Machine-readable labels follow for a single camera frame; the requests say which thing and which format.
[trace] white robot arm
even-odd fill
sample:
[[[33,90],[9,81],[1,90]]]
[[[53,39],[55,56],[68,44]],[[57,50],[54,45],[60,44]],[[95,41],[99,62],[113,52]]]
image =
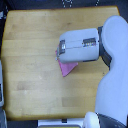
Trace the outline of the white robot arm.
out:
[[[2,65],[0,61],[0,128],[7,128],[6,114],[2,109],[4,105],[4,95],[3,95],[3,76],[2,76]]]
[[[85,116],[85,128],[125,128],[128,116],[128,24],[120,16],[112,16],[103,25],[101,35],[96,28],[69,31],[60,36],[57,58],[62,63],[97,60],[99,37],[111,56],[110,71],[100,81],[95,113]]]

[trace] wood grain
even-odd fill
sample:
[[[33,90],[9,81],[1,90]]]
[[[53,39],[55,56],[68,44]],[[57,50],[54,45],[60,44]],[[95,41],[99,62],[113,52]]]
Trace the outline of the wood grain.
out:
[[[116,7],[10,11],[1,53],[7,118],[74,118],[94,111],[107,66],[99,58],[62,77],[55,50],[62,33],[97,28],[111,15],[118,15]]]

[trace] wooden table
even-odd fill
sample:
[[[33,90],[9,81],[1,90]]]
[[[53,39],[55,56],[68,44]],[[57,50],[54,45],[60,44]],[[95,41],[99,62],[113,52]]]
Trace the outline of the wooden table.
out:
[[[118,14],[116,7],[10,11],[1,53],[7,118],[74,118],[94,111],[97,86],[108,67],[100,58],[79,63],[62,77],[55,50],[62,33],[97,28]]]

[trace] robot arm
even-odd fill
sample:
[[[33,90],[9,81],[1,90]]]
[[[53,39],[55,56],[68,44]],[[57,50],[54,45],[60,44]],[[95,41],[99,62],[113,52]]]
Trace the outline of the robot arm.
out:
[[[7,128],[6,114],[2,109],[4,105],[4,96],[3,96],[3,76],[2,76],[2,65],[0,61],[0,128]]]
[[[69,31],[60,36],[57,58],[62,63],[97,60],[101,39],[112,57],[109,73],[100,81],[95,113],[85,116],[85,128],[125,128],[128,115],[128,24],[120,16],[112,16],[99,35],[96,28]]]

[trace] pink cloth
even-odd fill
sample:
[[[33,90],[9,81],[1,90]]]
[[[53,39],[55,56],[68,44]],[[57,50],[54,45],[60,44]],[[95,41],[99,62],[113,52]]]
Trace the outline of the pink cloth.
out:
[[[63,77],[67,76],[73,70],[73,68],[75,68],[78,65],[78,63],[76,63],[76,62],[63,64],[60,62],[60,60],[58,60],[58,63],[60,65]]]

